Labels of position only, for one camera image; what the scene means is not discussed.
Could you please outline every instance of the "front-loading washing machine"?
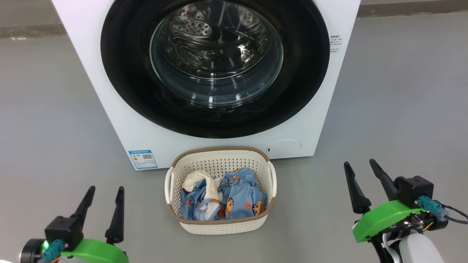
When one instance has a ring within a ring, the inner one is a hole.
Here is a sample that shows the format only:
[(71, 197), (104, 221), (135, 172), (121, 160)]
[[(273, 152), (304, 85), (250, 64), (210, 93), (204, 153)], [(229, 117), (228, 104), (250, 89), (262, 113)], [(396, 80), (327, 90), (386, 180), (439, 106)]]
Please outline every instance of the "front-loading washing machine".
[(136, 170), (312, 156), (360, 0), (53, 0)]

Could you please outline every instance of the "round black door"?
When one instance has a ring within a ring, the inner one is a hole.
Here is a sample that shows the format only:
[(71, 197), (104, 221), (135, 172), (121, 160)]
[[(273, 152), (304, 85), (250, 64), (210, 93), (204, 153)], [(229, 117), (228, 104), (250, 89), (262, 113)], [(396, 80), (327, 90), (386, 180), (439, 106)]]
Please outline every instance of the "round black door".
[(116, 0), (101, 53), (139, 114), (175, 132), (233, 138), (279, 125), (312, 99), (329, 38), (311, 0)]

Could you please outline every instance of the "white plastic basket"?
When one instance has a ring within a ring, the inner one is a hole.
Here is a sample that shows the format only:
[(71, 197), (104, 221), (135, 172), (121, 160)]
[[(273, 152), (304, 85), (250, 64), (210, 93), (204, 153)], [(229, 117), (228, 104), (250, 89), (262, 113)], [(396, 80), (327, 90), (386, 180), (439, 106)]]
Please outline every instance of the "white plastic basket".
[[(267, 196), (263, 213), (243, 219), (196, 221), (179, 217), (181, 189), (185, 177), (196, 170), (224, 177), (227, 171), (247, 167), (255, 172), (260, 190)], [(216, 147), (188, 151), (172, 164), (165, 180), (166, 202), (172, 216), (192, 234), (235, 234), (255, 230), (263, 225), (275, 204), (276, 172), (268, 156), (251, 147)]]

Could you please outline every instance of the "energy label sticker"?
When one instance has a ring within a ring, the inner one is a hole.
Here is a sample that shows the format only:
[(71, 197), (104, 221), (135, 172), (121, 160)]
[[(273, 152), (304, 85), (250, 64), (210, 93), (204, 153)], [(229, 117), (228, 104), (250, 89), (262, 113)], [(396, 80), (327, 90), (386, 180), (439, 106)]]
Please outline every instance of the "energy label sticker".
[(152, 169), (158, 167), (151, 150), (128, 151), (128, 153), (137, 169)]

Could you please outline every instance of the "brown basket rim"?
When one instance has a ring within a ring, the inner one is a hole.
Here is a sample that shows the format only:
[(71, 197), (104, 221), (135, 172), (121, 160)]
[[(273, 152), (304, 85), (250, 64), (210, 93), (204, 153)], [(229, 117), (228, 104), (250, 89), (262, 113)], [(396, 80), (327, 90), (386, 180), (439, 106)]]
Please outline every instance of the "brown basket rim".
[[(254, 148), (254, 147), (247, 147), (247, 146), (226, 146), (226, 147), (209, 147), (209, 148), (202, 148), (202, 149), (196, 149), (196, 150), (191, 150), (191, 151), (186, 151), (183, 154), (179, 155), (174, 162), (172, 163), (172, 167), (175, 167), (176, 164), (185, 156), (189, 154), (194, 154), (194, 153), (206, 153), (206, 152), (215, 152), (215, 151), (252, 151), (260, 154), (265, 158), (267, 162), (270, 161), (268, 156), (261, 150)], [(224, 225), (224, 224), (233, 224), (233, 223), (241, 223), (241, 222), (247, 222), (247, 221), (252, 221), (252, 220), (257, 220), (260, 219), (266, 215), (273, 209), (275, 205), (275, 200), (276, 197), (272, 197), (270, 201), (270, 205), (268, 208), (261, 214), (253, 216), (253, 217), (247, 217), (247, 218), (241, 218), (241, 219), (226, 219), (226, 220), (216, 220), (216, 221), (199, 221), (199, 220), (186, 220), (180, 218), (176, 213), (174, 212), (174, 209), (172, 209), (172, 205), (168, 204), (169, 211), (171, 212), (172, 217), (179, 221), (182, 224), (187, 224), (187, 225)]]

